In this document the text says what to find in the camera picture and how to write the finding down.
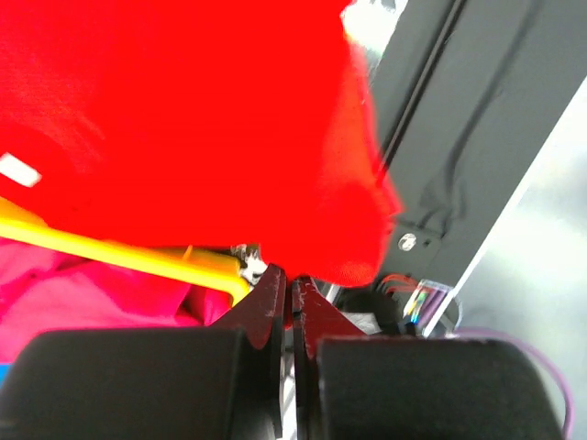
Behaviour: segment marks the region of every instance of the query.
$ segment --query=bolt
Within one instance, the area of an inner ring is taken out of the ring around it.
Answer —
[[[409,252],[414,248],[416,241],[417,240],[414,234],[407,233],[404,234],[397,242],[397,247],[399,247],[403,252]]]

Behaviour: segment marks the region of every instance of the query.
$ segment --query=wire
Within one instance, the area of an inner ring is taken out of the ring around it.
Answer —
[[[387,275],[381,280],[380,285],[383,285],[385,282],[389,281],[399,281],[413,286],[418,285],[418,281],[414,280],[413,278],[406,277],[405,275],[402,275],[400,273],[391,273]]]
[[[410,307],[411,310],[408,311],[408,314],[411,315],[410,322],[412,324],[417,324],[417,322],[419,320],[420,312],[422,311],[422,307],[424,306],[425,302],[426,302],[426,292],[419,291],[417,293],[417,296],[415,297],[413,307]]]
[[[573,425],[575,425],[575,402],[572,396],[572,391],[570,390],[569,383],[567,383],[562,372],[555,365],[555,363],[552,362],[552,360],[550,360],[544,353],[539,351],[534,346],[531,346],[521,339],[510,336],[506,333],[496,332],[494,330],[485,328],[464,327],[455,329],[452,334],[456,337],[497,339],[508,342],[534,358],[538,364],[542,366],[542,368],[545,369],[554,379],[560,389],[560,392],[562,393],[562,397],[565,401],[565,420],[562,424],[562,433],[566,439],[570,439]]]
[[[388,287],[387,290],[385,291],[386,295],[389,295],[390,293],[396,293],[396,292],[413,292],[414,291],[414,286],[391,286]]]
[[[430,301],[426,304],[426,307],[422,310],[422,316],[419,319],[420,325],[425,327],[432,319],[434,313],[438,310],[438,307],[442,304],[444,299],[447,297],[445,291],[433,291],[429,294]]]

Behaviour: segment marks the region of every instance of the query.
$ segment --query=gray metal panel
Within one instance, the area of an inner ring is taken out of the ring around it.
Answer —
[[[402,251],[398,241],[406,234],[414,234],[415,246],[409,251]],[[413,225],[398,223],[393,230],[393,236],[395,240],[392,241],[385,256],[383,267],[393,268],[389,271],[403,273],[417,280],[425,278],[430,263],[442,246],[440,234],[422,229],[415,230]]]
[[[467,2],[391,166],[406,223],[451,217],[426,278],[454,285],[501,213],[587,72],[585,23],[584,0]]]
[[[452,3],[453,0],[408,1],[371,80],[381,141],[397,124]]]
[[[587,438],[586,122],[587,80],[457,286],[463,325],[521,337],[562,369],[578,403],[575,439]]]

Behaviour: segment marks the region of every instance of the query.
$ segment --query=black component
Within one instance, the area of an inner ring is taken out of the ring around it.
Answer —
[[[561,439],[536,371],[498,342],[325,339],[324,438]]]
[[[410,321],[406,322],[403,327],[400,327],[400,331],[403,331],[406,336],[416,336],[415,324]]]
[[[373,312],[374,304],[373,285],[355,289],[341,289],[334,302],[339,310],[350,314],[370,314]]]
[[[310,279],[285,293],[270,266],[209,328],[39,336],[0,390],[0,438],[274,440],[291,316],[301,440],[561,439],[515,348],[368,337]]]
[[[268,386],[250,386],[251,358],[242,330],[42,335],[2,387],[0,438],[269,438],[271,418],[250,410]]]
[[[402,324],[404,313],[397,298],[379,291],[374,292],[372,297],[373,314],[382,333],[388,336],[403,335],[405,333]]]

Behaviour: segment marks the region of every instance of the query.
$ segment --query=cable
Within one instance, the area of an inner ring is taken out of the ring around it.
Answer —
[[[438,310],[438,307],[442,304],[444,299],[447,297],[445,291],[433,291],[428,295],[430,297],[429,302],[425,304],[422,310],[422,315],[418,321],[422,327],[425,327],[432,319],[432,316]]]
[[[389,281],[400,281],[405,284],[410,284],[410,285],[414,285],[414,286],[418,285],[418,281],[414,280],[413,278],[406,277],[405,275],[402,275],[401,273],[391,273],[391,274],[387,275],[386,277],[384,277],[379,284],[383,285],[385,282],[389,282]]]
[[[567,383],[562,372],[552,360],[534,346],[506,333],[484,328],[469,327],[455,329],[452,334],[456,337],[497,339],[504,341],[518,347],[520,350],[534,358],[538,364],[550,374],[562,393],[562,397],[565,401],[565,419],[562,424],[562,433],[566,439],[570,439],[573,425],[575,425],[575,402],[569,383]]]
[[[390,293],[396,293],[396,292],[413,292],[415,289],[414,286],[391,286],[388,287],[387,290],[385,291],[386,295],[389,295]]]

